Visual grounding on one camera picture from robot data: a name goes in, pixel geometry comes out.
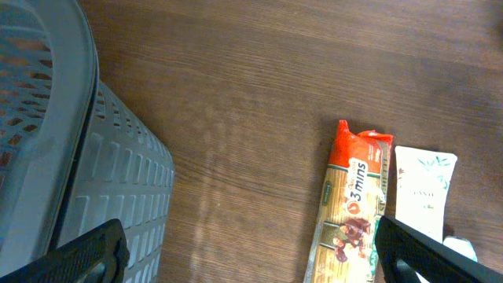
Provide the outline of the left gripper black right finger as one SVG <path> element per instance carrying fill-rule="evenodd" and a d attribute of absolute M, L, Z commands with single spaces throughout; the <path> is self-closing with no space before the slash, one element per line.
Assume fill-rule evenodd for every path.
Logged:
<path fill-rule="evenodd" d="M 376 250 L 387 283 L 501 282 L 502 274 L 447 248 L 393 217 L 383 216 Z"/>

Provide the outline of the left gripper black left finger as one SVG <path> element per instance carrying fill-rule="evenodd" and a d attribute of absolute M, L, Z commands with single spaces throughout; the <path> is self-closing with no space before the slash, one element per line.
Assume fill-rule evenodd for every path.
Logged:
<path fill-rule="evenodd" d="M 1 277 L 1 283 L 121 282 L 129 258 L 123 226 L 111 219 Z"/>

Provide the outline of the small teal white packet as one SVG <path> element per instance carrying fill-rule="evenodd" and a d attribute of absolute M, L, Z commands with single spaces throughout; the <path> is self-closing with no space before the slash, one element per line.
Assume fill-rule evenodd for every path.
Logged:
<path fill-rule="evenodd" d="M 471 259 L 474 262 L 478 261 L 478 258 L 477 258 L 477 255 L 475 253 L 475 249 L 473 248 L 472 243 L 462 237 L 447 236 L 443 240 L 443 244 L 446 247 L 451 248 L 455 252 L 462 254 L 463 256 Z"/>

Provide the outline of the orange spaghetti packet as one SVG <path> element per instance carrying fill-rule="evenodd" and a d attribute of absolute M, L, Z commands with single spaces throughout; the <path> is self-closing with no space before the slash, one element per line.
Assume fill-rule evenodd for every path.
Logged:
<path fill-rule="evenodd" d="M 387 203 L 393 136 L 339 122 L 321 189 L 306 282 L 372 282 Z"/>

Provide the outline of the white cosmetic tube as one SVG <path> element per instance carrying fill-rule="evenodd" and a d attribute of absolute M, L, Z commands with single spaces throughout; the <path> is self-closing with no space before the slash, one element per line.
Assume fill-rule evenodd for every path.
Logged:
<path fill-rule="evenodd" d="M 457 156 L 424 149 L 395 148 L 397 197 L 395 218 L 439 243 Z"/>

